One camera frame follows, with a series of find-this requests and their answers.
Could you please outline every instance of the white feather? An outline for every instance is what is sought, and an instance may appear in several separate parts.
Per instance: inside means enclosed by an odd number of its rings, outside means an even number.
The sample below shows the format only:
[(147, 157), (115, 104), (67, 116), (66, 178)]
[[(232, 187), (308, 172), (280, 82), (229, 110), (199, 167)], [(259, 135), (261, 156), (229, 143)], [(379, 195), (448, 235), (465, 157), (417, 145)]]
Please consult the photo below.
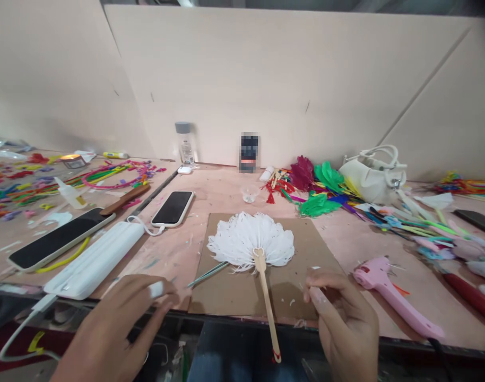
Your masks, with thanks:
[(261, 248), (268, 265), (286, 265), (294, 255), (294, 235), (263, 213), (251, 216), (246, 212), (234, 215), (228, 222), (220, 221), (216, 236), (209, 236), (207, 248), (214, 259), (236, 266), (244, 272), (255, 266), (253, 250)]

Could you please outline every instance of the hand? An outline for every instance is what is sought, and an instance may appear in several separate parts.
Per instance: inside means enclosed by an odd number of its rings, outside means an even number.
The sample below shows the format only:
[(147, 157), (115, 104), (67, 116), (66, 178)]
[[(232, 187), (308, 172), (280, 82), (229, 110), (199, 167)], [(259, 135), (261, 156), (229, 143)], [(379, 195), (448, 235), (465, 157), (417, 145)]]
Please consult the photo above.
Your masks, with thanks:
[(163, 282), (163, 294), (176, 292), (162, 277), (124, 276), (82, 322), (51, 382), (132, 381), (172, 305), (156, 309), (135, 343), (129, 343), (129, 332), (153, 303), (147, 287), (158, 281)]
[(304, 300), (319, 313), (318, 333), (334, 380), (376, 382), (379, 322), (371, 305), (339, 273), (309, 269), (306, 288)]

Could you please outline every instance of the plastic cup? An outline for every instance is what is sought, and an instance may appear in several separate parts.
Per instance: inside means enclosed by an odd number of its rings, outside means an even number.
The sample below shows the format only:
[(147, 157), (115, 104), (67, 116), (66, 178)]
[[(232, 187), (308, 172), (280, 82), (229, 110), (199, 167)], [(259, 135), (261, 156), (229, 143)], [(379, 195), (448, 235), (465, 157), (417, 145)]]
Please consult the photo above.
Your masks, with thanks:
[(255, 185), (244, 185), (241, 187), (242, 200), (246, 203), (253, 203), (260, 194), (260, 189)]

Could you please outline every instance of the pink wire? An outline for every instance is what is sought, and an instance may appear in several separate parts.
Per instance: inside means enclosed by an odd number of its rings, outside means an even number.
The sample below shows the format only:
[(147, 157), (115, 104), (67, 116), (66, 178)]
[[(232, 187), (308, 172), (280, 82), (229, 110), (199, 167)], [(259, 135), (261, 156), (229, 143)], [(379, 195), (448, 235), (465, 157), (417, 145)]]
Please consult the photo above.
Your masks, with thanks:
[[(134, 164), (135, 166), (142, 166), (141, 168), (137, 168), (136, 171), (138, 171), (138, 176), (129, 181), (129, 182), (126, 182), (124, 184), (118, 184), (118, 185), (114, 185), (114, 186), (97, 186), (95, 184), (92, 184), (92, 183), (89, 183), (87, 181), (87, 178), (94, 175), (94, 174), (97, 174), (98, 172), (101, 172), (101, 171), (105, 171), (105, 170), (108, 170), (110, 167), (113, 167), (113, 166), (123, 166), (125, 164), (129, 164), (129, 163), (132, 163)], [(110, 164), (109, 166), (101, 166), (101, 167), (98, 167), (96, 170), (93, 170), (91, 172), (89, 172), (88, 174), (86, 174), (83, 178), (82, 178), (82, 182), (83, 184), (85, 184), (86, 186), (89, 186), (89, 187), (92, 187), (94, 189), (117, 189), (117, 188), (123, 188), (123, 187), (126, 187), (126, 186), (129, 186), (133, 183), (136, 183), (139, 181), (138, 178), (142, 177), (146, 172), (147, 172), (148, 168), (147, 168), (147, 164), (146, 163), (143, 163), (143, 162), (134, 162), (132, 160), (127, 160), (125, 162), (122, 162), (122, 163), (119, 163), (119, 164)]]

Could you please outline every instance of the jeans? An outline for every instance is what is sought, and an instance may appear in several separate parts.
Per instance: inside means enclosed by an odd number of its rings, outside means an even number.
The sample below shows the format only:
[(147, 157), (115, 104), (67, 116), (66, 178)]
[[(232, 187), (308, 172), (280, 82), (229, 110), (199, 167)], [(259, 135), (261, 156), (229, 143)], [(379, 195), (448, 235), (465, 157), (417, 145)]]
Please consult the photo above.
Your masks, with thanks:
[(281, 363), (274, 363), (269, 330), (205, 323), (188, 382), (308, 382), (292, 344), (278, 333)]

